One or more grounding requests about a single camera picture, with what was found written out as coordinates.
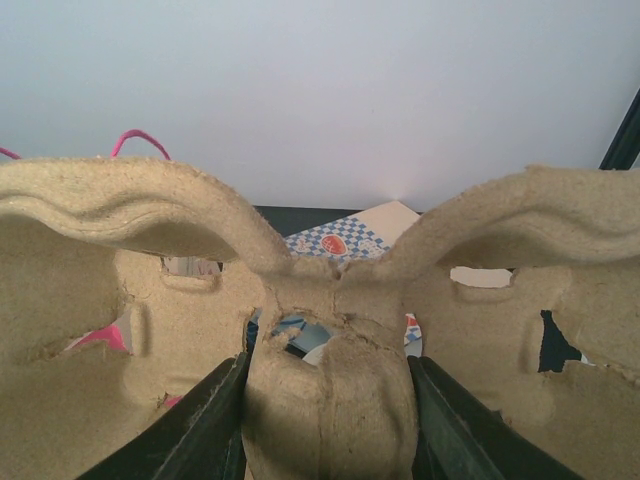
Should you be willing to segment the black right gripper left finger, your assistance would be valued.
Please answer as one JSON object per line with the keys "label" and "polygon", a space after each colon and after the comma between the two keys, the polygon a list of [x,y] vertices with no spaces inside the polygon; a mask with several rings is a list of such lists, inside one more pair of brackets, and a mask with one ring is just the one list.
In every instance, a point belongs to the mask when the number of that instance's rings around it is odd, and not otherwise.
{"label": "black right gripper left finger", "polygon": [[79,480],[243,479],[240,425],[251,355],[224,360],[177,404]]}

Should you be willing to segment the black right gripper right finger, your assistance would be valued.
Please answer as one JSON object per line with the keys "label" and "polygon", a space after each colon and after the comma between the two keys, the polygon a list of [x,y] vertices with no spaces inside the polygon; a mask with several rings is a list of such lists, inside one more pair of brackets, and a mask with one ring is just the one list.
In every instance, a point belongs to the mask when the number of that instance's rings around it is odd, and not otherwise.
{"label": "black right gripper right finger", "polygon": [[419,420],[415,479],[578,479],[429,357],[408,358]]}

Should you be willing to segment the brown pulp cup carrier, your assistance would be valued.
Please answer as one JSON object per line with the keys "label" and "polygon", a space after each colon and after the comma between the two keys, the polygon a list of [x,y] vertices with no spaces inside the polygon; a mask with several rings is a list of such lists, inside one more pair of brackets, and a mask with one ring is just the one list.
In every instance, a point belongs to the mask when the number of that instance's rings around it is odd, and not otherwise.
{"label": "brown pulp cup carrier", "polygon": [[[383,255],[292,254],[216,178],[144,157],[1,168],[1,475],[71,479],[245,346],[256,479],[408,479],[404,350],[586,479],[639,475],[639,174],[532,167],[423,214]],[[317,365],[267,336],[300,315]]]}

